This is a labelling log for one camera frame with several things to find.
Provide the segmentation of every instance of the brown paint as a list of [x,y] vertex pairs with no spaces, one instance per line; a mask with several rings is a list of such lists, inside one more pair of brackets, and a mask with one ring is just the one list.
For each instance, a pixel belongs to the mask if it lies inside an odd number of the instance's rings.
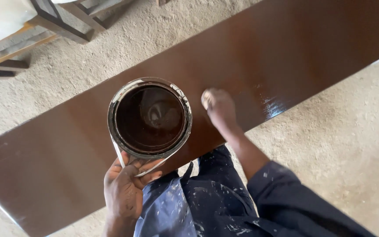
[[137,87],[124,96],[116,117],[124,142],[144,153],[162,153],[184,130],[184,109],[174,94],[159,86]]
[[168,172],[224,142],[204,89],[229,91],[247,131],[377,60],[379,1],[263,0],[1,135],[0,205],[32,237],[102,208],[116,158],[107,109],[136,78],[168,80],[190,102],[192,132]]

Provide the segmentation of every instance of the dusty floor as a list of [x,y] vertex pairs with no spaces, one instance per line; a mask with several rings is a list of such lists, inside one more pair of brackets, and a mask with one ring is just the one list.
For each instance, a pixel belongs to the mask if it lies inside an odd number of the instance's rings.
[[[255,2],[172,0],[158,8],[154,1],[138,0],[85,46],[61,38],[33,50],[29,70],[0,81],[0,134]],[[379,235],[379,63],[247,135],[312,190]],[[104,212],[53,236],[99,236]],[[0,236],[26,235],[0,210]]]

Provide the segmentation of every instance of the paint can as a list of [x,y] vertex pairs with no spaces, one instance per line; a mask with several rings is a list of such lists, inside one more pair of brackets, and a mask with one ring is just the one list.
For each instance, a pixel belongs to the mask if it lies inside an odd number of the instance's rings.
[[109,105],[108,128],[122,167],[121,150],[134,159],[165,158],[165,162],[187,141],[191,127],[187,98],[161,78],[139,78],[125,84]]

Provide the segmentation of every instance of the paint-stained overalls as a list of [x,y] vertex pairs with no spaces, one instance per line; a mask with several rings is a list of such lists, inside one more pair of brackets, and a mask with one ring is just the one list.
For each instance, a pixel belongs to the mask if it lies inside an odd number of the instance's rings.
[[197,176],[190,178],[191,163],[181,178],[172,172],[144,188],[135,237],[373,236],[276,162],[259,170],[248,190],[224,145],[198,162]]

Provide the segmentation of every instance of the sleeve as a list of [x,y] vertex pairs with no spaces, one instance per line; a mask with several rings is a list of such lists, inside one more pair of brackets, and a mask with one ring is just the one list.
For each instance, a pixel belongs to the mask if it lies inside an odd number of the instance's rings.
[[276,162],[257,171],[247,188],[261,218],[306,236],[374,236]]

